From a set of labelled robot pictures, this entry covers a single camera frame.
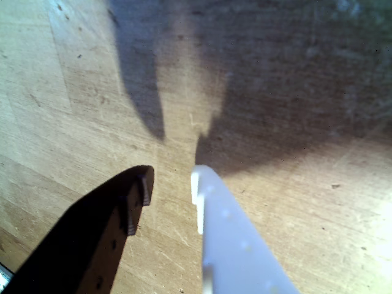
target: wood grain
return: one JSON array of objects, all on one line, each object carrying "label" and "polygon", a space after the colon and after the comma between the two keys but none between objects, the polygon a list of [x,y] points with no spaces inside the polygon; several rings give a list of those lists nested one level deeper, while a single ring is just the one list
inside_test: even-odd
[{"label": "wood grain", "polygon": [[0,2],[0,262],[82,195],[156,185],[113,293],[201,293],[208,164],[303,293],[390,293],[387,0]]}]

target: wooden plank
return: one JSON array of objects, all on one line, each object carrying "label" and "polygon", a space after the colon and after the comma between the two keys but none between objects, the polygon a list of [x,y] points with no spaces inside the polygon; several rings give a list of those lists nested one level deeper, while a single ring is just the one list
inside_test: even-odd
[{"label": "wooden plank", "polygon": [[392,3],[0,2],[0,262],[133,165],[156,185],[113,293],[201,293],[192,166],[303,293],[392,288]]}]

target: wooden floor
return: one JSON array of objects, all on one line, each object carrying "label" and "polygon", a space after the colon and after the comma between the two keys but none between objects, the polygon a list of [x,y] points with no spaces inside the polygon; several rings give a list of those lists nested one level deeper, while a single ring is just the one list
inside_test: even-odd
[{"label": "wooden floor", "polygon": [[391,293],[392,2],[0,2],[0,262],[155,168],[113,293],[201,293],[195,163],[303,293]]}]

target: white plastic part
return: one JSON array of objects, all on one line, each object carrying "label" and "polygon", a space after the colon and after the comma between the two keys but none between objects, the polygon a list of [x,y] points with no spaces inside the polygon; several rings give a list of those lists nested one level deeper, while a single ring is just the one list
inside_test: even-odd
[{"label": "white plastic part", "polygon": [[203,293],[299,293],[221,178],[196,165],[191,185],[203,234]]}]

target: floor scratch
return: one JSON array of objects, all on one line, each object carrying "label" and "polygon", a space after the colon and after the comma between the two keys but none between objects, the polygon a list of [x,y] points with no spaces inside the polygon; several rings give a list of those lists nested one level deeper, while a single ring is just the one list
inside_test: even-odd
[{"label": "floor scratch", "polygon": [[169,256],[167,256],[166,254],[164,254],[163,252],[159,252],[160,254],[162,254],[164,257],[166,257],[167,259],[169,259],[171,262],[173,262],[176,266],[178,266],[179,268],[181,268],[183,271],[185,271],[185,269],[179,265],[178,263],[176,263],[174,260],[172,260]]},{"label": "floor scratch", "polygon": [[188,242],[181,236],[181,234],[179,233],[179,231],[177,231],[177,229],[174,229],[174,232],[176,232],[176,234],[179,236],[182,242],[186,244],[186,246],[189,246]]}]

